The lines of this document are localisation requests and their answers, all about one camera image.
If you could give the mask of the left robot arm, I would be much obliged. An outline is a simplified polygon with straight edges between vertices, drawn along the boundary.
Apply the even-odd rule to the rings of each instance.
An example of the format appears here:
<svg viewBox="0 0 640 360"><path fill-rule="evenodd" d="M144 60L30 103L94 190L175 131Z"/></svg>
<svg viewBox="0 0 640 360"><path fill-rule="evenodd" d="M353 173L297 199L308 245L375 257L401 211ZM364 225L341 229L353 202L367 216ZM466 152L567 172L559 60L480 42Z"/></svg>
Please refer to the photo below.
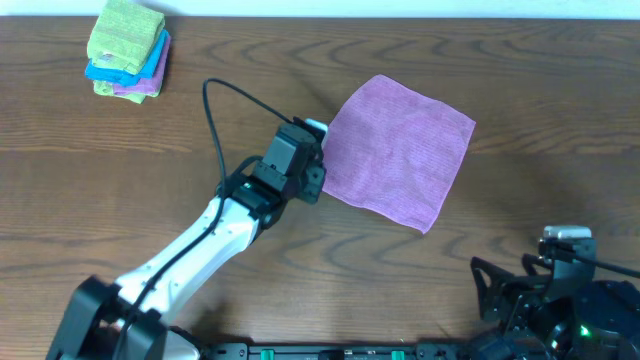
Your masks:
<svg viewBox="0 0 640 360"><path fill-rule="evenodd" d="M56 359L203 359L207 350L173 327L184 305L228 260L279 221L288 202L317 202L327 125L281 125L265 156L246 159L200 217L140 267L107 284L95 276L69 301L46 355Z"/></svg>

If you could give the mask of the purple microfiber cloth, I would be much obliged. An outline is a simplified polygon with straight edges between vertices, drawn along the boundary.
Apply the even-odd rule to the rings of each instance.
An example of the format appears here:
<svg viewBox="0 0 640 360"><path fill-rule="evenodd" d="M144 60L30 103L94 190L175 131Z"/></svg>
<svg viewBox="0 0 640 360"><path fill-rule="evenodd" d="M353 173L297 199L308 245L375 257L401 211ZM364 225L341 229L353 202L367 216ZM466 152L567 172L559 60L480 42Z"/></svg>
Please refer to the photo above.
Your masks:
<svg viewBox="0 0 640 360"><path fill-rule="evenodd" d="M446 103L376 75L329 125L323 190L426 233L454 183L475 125Z"/></svg>

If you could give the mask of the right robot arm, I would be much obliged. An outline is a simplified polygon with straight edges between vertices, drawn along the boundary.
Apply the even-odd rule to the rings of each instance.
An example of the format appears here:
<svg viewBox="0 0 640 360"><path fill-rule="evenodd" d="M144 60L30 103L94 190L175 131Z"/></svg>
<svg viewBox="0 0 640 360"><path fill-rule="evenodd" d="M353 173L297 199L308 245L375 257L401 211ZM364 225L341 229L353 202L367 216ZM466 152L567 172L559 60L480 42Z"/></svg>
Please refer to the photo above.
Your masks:
<svg viewBox="0 0 640 360"><path fill-rule="evenodd" d="M469 343L469 358L638 358L638 271L597 260L590 237L558 235L541 238L522 265L517 276L472 259L480 317L497 327Z"/></svg>

